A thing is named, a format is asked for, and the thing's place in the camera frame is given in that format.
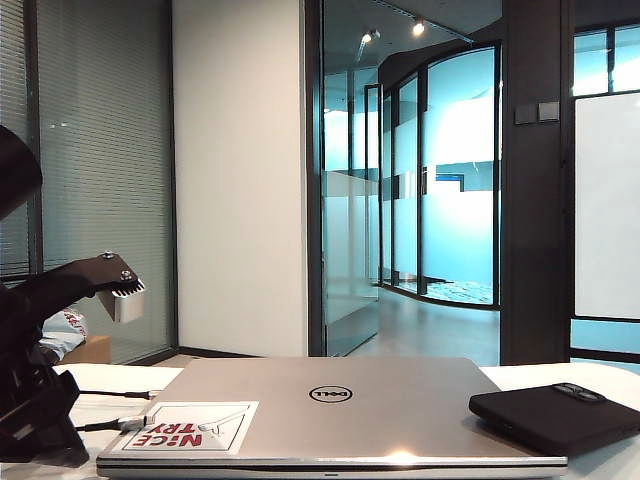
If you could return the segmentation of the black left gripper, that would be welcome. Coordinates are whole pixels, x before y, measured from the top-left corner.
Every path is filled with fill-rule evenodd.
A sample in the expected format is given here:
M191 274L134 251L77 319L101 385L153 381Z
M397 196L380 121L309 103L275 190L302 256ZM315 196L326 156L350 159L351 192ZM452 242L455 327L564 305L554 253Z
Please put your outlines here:
M1 461L79 467L89 453L69 418L73 375L41 367L1 375Z

